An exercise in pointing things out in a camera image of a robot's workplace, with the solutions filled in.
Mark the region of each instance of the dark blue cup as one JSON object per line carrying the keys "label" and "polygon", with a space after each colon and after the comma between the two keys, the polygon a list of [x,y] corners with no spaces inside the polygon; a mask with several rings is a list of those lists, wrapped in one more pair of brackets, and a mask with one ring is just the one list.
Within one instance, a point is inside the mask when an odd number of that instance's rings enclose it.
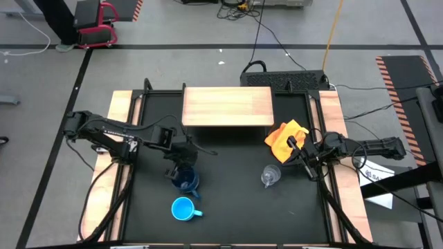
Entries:
{"label": "dark blue cup", "polygon": [[199,174],[191,167],[178,169],[177,179],[171,180],[172,184],[182,193],[192,193],[195,198],[200,199],[196,189],[199,186]]}

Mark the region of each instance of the white paper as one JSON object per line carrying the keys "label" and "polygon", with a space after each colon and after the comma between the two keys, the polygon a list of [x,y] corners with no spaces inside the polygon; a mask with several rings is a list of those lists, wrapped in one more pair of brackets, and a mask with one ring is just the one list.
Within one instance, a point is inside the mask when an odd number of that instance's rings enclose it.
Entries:
{"label": "white paper", "polygon": [[[387,169],[368,160],[366,161],[365,166],[363,166],[363,168],[361,168],[360,170],[374,182],[379,181],[381,179],[385,179],[387,177],[394,176],[395,174],[394,171],[392,171],[391,169]],[[371,181],[369,181],[368,179],[366,179],[364,176],[361,175],[361,172],[359,172],[360,187],[371,183]],[[381,196],[371,197],[366,200],[378,204],[380,206],[383,206],[385,208],[392,209],[392,194],[382,194]]]}

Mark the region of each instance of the wooden board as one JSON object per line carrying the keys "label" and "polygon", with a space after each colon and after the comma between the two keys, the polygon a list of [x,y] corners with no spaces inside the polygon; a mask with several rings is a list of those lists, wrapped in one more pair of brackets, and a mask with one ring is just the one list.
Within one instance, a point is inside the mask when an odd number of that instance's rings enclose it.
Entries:
{"label": "wooden board", "polygon": [[272,126],[271,88],[186,87],[185,126]]}
{"label": "wooden board", "polygon": [[[131,99],[131,91],[115,91],[109,107],[108,118],[126,121],[129,112],[129,104]],[[346,126],[341,111],[338,94],[335,91],[321,91],[320,102],[325,118],[326,129],[328,131],[337,131],[347,136]],[[137,123],[137,113],[140,110],[140,103],[136,104],[133,124]],[[315,103],[311,102],[313,113],[316,113]],[[318,117],[314,114],[314,123],[318,125]],[[351,165],[350,159],[347,158],[341,161],[345,165]],[[110,163],[110,157],[106,154],[99,155],[96,163],[96,171],[94,177],[101,172]],[[99,224],[102,217],[109,209],[112,191],[116,177],[116,168],[111,169],[104,176],[107,178],[100,179],[97,185],[93,188],[91,193],[87,211],[85,213],[82,229],[83,235],[87,237],[93,229]],[[335,166],[336,181],[338,185],[338,192],[341,198],[341,205],[343,211],[349,217],[351,222],[356,226],[359,232],[368,240],[372,240],[372,235],[366,216],[363,198],[361,196],[359,180],[356,172],[348,167],[337,165]],[[114,218],[114,228],[111,239],[117,239],[117,231],[119,229],[121,212],[118,212]],[[331,213],[332,227],[334,238],[339,241],[338,221],[333,211]]]}

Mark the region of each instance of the black floor mat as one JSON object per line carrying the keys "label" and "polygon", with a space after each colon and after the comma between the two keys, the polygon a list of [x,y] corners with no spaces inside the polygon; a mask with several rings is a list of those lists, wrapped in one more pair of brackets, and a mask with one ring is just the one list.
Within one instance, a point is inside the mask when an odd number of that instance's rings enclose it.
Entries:
{"label": "black floor mat", "polygon": [[[435,82],[435,78],[422,56],[383,56],[377,57],[376,62],[392,102],[401,102],[417,96],[415,88],[398,88]],[[434,161],[435,156],[418,102],[411,100],[396,103],[394,108],[417,165],[425,165],[428,161]]]}

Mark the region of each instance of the chair wheel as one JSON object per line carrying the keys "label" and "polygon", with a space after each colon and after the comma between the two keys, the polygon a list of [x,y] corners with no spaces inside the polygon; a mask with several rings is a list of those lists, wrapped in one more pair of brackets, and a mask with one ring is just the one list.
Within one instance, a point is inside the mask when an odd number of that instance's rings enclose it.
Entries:
{"label": "chair wheel", "polygon": [[0,145],[4,145],[7,142],[9,142],[9,138],[7,138],[7,137],[0,137]]}

